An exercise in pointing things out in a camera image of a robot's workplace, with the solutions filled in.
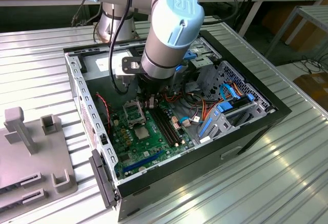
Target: logo on robot arm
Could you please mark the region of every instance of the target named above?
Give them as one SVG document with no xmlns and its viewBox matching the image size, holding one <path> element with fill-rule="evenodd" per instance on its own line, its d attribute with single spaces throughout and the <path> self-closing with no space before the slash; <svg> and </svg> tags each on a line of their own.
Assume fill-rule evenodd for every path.
<svg viewBox="0 0 328 224">
<path fill-rule="evenodd" d="M 194 0 L 173 0 L 173 8 L 187 14 L 195 14 Z"/>
</svg>

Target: cardboard box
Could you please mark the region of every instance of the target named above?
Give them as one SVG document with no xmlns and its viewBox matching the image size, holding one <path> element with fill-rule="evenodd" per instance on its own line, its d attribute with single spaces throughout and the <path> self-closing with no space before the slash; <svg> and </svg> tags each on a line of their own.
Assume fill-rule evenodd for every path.
<svg viewBox="0 0 328 224">
<path fill-rule="evenodd" d="M 328 111 L 328 73 L 305 74 L 296 78 L 294 83 Z"/>
</svg>

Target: motherboard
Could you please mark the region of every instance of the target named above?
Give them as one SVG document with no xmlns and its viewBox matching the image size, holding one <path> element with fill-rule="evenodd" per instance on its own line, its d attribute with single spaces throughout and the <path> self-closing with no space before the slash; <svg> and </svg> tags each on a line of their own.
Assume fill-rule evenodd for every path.
<svg viewBox="0 0 328 224">
<path fill-rule="evenodd" d="M 118 157 L 115 166 L 118 179 L 194 147 L 176 117 L 164 100 L 157 108 L 145 111 L 138 101 L 131 101 L 111 114 L 111 141 Z"/>
</svg>

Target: green circuit board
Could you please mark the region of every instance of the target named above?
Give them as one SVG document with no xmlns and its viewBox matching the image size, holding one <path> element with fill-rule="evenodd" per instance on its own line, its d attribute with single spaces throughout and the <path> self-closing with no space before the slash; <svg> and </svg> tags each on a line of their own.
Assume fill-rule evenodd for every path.
<svg viewBox="0 0 328 224">
<path fill-rule="evenodd" d="M 114 124 L 112 126 L 111 141 L 118 157 L 118 163 L 115 166 L 118 179 L 128 177 L 194 147 L 185 128 L 178 130 L 174 128 L 171 118 L 175 114 L 169 105 L 165 101 L 162 101 L 159 104 L 159 108 L 166 115 L 167 121 L 179 137 L 181 143 L 178 146 L 172 146 L 168 143 L 151 115 L 151 110 L 143 110 L 146 121 L 143 124 L 135 124 L 132 128 L 129 127 L 126 114 L 123 110 L 111 115 Z M 128 116 L 132 116 L 133 118 L 139 117 L 137 113 L 137 110 L 131 109 L 128 112 Z M 127 171 L 128 166 L 140 161 L 141 165 Z"/>
</svg>

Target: ribbed aluminum table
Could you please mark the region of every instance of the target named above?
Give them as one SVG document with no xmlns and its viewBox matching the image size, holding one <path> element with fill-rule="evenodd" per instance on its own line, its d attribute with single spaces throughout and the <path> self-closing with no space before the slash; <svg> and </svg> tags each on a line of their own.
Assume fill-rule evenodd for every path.
<svg viewBox="0 0 328 224">
<path fill-rule="evenodd" d="M 288 16 L 284 24 L 281 26 L 273 40 L 271 41 L 268 50 L 265 53 L 265 57 L 268 57 L 270 53 L 273 51 L 285 31 L 288 29 L 290 24 L 294 21 L 295 17 L 300 15 L 303 17 L 302 21 L 298 24 L 290 38 L 294 38 L 299 30 L 304 26 L 306 22 L 311 22 L 316 25 L 318 28 L 322 29 L 326 33 L 328 33 L 328 5 L 319 5 L 319 6 L 296 6 L 291 14 Z M 286 44 L 289 45 L 292 41 L 291 39 L 287 39 Z M 319 55 L 323 50 L 327 48 L 327 43 L 323 44 L 322 49 L 320 49 L 317 53 Z"/>
<path fill-rule="evenodd" d="M 149 23 L 136 24 L 147 36 Z M 328 223 L 328 122 L 317 106 L 225 24 L 206 26 L 293 112 L 254 147 L 123 223 Z M 88 158 L 63 48 L 92 44 L 90 27 L 0 34 L 0 110 L 60 116 L 78 191 L 11 223 L 113 223 Z"/>
</svg>

